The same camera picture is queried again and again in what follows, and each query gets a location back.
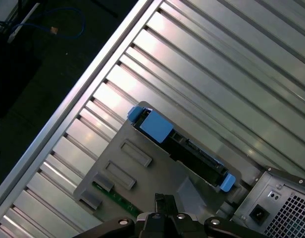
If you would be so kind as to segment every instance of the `screw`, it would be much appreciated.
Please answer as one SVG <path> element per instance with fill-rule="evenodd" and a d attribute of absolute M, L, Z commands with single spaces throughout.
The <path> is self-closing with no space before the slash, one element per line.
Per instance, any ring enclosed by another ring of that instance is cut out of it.
<path fill-rule="evenodd" d="M 212 223 L 213 225 L 220 225 L 220 221 L 219 221 L 218 219 L 213 219 L 213 220 L 211 220 L 211 223 Z"/>
<path fill-rule="evenodd" d="M 185 219 L 185 217 L 186 216 L 184 214 L 178 214 L 178 216 L 177 216 L 178 219 Z"/>
<path fill-rule="evenodd" d="M 156 214 L 154 214 L 154 215 L 152 216 L 152 218 L 154 218 L 154 219 L 159 219 L 159 218 L 160 218 L 160 215 L 159 215 L 158 213 L 156 213 Z"/>
<path fill-rule="evenodd" d="M 128 220 L 120 220 L 118 223 L 120 225 L 126 225 L 126 224 L 128 224 Z"/>

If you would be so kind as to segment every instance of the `circuit board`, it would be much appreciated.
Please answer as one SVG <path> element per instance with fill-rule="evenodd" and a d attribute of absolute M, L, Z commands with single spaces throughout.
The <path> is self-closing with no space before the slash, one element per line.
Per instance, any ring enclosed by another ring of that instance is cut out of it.
<path fill-rule="evenodd" d="M 121 206 L 132 216 L 137 217 L 139 214 L 142 213 L 140 209 L 138 209 L 136 206 L 134 206 L 130 201 L 126 200 L 120 194 L 115 192 L 113 189 L 111 189 L 111 191 L 108 192 L 100 185 L 98 185 L 96 182 L 93 182 L 92 185 L 96 187 L 99 191 L 101 191 L 103 194 L 105 194 L 107 197 L 109 197 L 111 200 L 113 200 L 115 203 L 117 203 L 119 206 Z"/>

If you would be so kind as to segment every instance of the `ribbed metal panel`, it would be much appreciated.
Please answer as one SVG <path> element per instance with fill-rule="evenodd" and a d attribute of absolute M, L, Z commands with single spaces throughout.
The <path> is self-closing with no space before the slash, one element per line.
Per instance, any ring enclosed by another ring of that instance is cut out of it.
<path fill-rule="evenodd" d="M 72 193 L 140 101 L 245 187 L 262 166 L 305 178 L 305 1 L 154 1 L 13 190 L 0 236 L 72 237 L 100 224 Z"/>

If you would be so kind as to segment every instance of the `dark floor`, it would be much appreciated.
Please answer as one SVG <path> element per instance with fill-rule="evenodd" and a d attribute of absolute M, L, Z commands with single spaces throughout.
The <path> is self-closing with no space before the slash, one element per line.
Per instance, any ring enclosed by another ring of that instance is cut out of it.
<path fill-rule="evenodd" d="M 77 39 L 57 38 L 31 27 L 21 29 L 14 44 L 32 52 L 41 66 L 0 120 L 0 184 L 136 1 L 48 0 L 46 10 L 75 7 L 83 12 L 86 28 Z M 43 10 L 41 5 L 34 15 Z M 74 11 L 55 12 L 35 23 L 57 27 L 67 35 L 81 29 L 80 16 Z"/>

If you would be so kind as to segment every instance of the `power supply vent grille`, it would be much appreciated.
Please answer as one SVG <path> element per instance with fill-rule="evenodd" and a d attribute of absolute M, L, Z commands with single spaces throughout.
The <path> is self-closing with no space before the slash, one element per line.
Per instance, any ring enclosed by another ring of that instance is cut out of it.
<path fill-rule="evenodd" d="M 271 238 L 305 238 L 305 200 L 289 197 L 265 234 Z"/>

